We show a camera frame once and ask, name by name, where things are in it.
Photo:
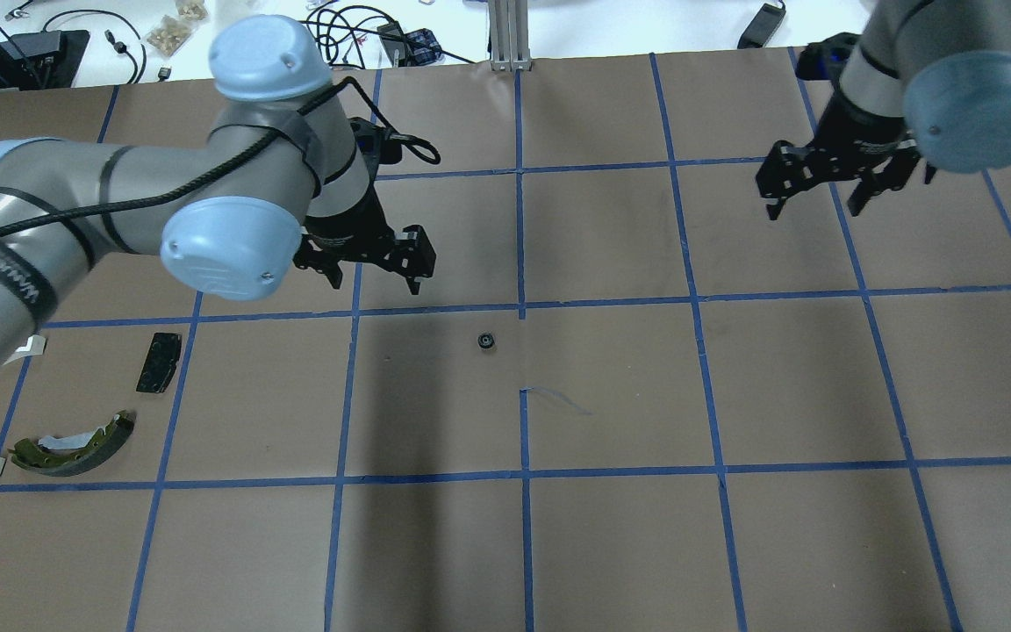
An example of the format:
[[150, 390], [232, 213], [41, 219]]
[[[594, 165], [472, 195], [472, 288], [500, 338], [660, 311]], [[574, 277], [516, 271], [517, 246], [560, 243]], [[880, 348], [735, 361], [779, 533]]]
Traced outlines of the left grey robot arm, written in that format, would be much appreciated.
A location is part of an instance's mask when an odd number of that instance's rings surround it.
[[385, 116], [346, 115], [312, 34], [255, 15], [213, 41], [226, 100], [204, 147], [136, 147], [39, 137], [0, 141], [0, 367], [43, 329], [107, 255], [156, 255], [194, 291], [232, 301], [276, 292], [292, 265], [341, 285], [341, 262], [434, 274], [426, 229], [394, 231], [376, 192], [406, 149], [437, 165], [429, 141]]

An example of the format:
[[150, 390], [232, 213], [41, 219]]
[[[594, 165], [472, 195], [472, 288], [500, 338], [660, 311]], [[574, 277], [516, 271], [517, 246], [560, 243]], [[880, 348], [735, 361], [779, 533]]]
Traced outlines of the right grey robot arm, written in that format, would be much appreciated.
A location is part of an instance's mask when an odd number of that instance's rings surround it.
[[853, 216], [918, 168], [1011, 167], [1011, 1], [879, 1], [862, 33], [803, 49], [802, 81], [831, 95], [809, 143], [779, 140], [756, 173], [770, 219], [791, 197], [854, 183]]

